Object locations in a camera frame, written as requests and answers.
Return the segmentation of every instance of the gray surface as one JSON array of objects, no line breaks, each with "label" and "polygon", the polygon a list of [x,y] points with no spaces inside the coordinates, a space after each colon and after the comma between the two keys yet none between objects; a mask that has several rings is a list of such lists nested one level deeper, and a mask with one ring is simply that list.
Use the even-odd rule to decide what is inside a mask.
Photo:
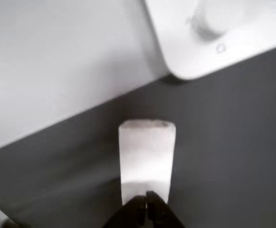
[{"label": "gray surface", "polygon": [[175,122],[170,206],[184,225],[276,228],[276,50],[166,77],[0,149],[0,208],[32,227],[101,227],[121,206],[117,127],[130,118]]}]

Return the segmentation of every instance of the small screw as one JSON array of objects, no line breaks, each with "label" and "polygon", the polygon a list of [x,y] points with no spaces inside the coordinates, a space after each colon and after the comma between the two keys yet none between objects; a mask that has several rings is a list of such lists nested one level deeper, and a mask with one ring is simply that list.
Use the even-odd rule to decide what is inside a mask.
[{"label": "small screw", "polygon": [[216,47],[216,51],[221,54],[227,50],[227,47],[225,46],[224,43],[218,44]]}]

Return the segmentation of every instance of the white block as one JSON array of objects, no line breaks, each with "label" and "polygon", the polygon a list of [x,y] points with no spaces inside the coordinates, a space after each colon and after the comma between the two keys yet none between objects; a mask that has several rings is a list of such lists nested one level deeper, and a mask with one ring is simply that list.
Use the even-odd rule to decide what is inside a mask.
[{"label": "white block", "polygon": [[130,120],[119,127],[122,202],[155,191],[166,203],[176,138],[173,123]]}]

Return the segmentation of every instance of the white rectangular object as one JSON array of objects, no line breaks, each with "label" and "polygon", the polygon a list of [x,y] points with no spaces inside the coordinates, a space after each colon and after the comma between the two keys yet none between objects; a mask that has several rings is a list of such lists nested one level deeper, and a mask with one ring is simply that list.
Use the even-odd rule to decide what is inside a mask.
[{"label": "white rectangular object", "polygon": [[218,26],[233,20],[234,16],[228,10],[215,14],[216,5],[206,8],[201,15],[199,8],[205,1],[216,5],[222,2],[146,0],[166,65],[175,76],[199,78],[276,48],[276,0],[230,0],[244,3],[241,22],[214,38],[202,37],[194,29],[200,16],[211,18],[208,23],[213,25],[215,16],[229,14]]},{"label": "white rectangular object", "polygon": [[130,120],[119,127],[122,202],[155,191],[166,203],[176,138],[173,123]]}]

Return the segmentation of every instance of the round knob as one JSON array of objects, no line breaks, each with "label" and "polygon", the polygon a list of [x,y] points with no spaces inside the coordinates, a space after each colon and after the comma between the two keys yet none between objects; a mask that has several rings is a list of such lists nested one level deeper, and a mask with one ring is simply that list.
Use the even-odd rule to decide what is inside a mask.
[{"label": "round knob", "polygon": [[246,0],[201,0],[197,9],[199,29],[216,36],[236,27],[244,18]]}]

